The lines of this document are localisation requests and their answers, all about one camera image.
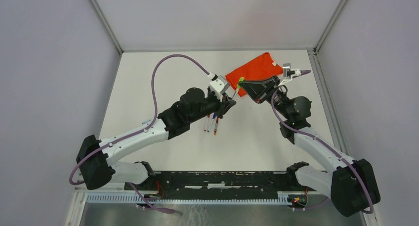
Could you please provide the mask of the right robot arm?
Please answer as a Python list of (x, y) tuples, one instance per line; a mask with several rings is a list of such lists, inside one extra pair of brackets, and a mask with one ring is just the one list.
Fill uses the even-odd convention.
[(268, 102), (279, 121), (284, 138), (314, 158), (323, 168), (298, 162), (287, 168), (286, 186), (306, 186), (331, 200), (345, 217), (358, 212), (373, 214), (381, 201), (374, 169), (366, 159), (356, 160), (326, 142), (311, 125), (311, 101), (305, 96), (288, 97), (288, 89), (276, 76), (265, 80), (240, 79), (239, 87), (257, 104)]

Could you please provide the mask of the red orange pen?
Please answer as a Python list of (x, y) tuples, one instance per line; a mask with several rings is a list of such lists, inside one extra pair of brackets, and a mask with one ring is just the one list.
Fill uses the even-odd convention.
[(214, 132), (213, 132), (214, 136), (217, 135), (218, 123), (219, 123), (219, 117), (217, 117), (215, 120)]

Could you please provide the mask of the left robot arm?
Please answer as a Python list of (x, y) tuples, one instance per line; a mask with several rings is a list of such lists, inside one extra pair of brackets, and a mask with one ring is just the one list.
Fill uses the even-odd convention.
[(170, 140), (190, 130), (190, 125), (215, 114), (222, 118), (236, 101), (226, 93), (219, 99), (215, 92), (208, 95), (199, 88), (190, 88), (179, 101), (139, 128), (111, 138), (87, 136), (76, 157), (88, 190), (99, 189), (110, 182), (131, 182), (143, 190), (155, 185), (150, 164), (146, 161), (122, 162), (121, 159), (154, 143)]

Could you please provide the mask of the thin clear red-tip pen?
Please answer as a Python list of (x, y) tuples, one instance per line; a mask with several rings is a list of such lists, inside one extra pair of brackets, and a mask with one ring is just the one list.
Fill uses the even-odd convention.
[(205, 124), (204, 124), (204, 129), (203, 129), (204, 132), (207, 131), (209, 120), (210, 120), (210, 115), (207, 115), (207, 118), (206, 118)]

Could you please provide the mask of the thin blue-tip pen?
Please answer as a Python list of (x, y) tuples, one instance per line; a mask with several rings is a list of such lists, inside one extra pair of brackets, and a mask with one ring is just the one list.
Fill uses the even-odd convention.
[(210, 130), (211, 130), (211, 128), (212, 128), (212, 126), (213, 126), (213, 124), (214, 124), (214, 121), (215, 121), (215, 118), (212, 118), (212, 119), (210, 120), (209, 125), (208, 125), (208, 128), (207, 128), (207, 132), (210, 132)]

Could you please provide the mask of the thin green-tip pen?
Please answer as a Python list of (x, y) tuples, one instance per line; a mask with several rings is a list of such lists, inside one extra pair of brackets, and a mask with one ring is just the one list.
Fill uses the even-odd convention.
[(235, 99), (235, 97), (237, 96), (238, 92), (239, 92), (239, 89), (236, 89), (235, 92), (234, 92), (234, 94), (233, 94), (233, 96), (231, 97), (232, 100)]

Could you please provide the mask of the green pen cap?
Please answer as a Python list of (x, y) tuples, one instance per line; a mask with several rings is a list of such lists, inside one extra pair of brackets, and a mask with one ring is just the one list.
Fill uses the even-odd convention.
[(241, 88), (241, 82), (243, 82), (244, 81), (244, 77), (241, 77), (240, 79), (239, 79), (239, 81), (238, 81), (238, 83), (237, 83), (237, 89), (240, 89)]

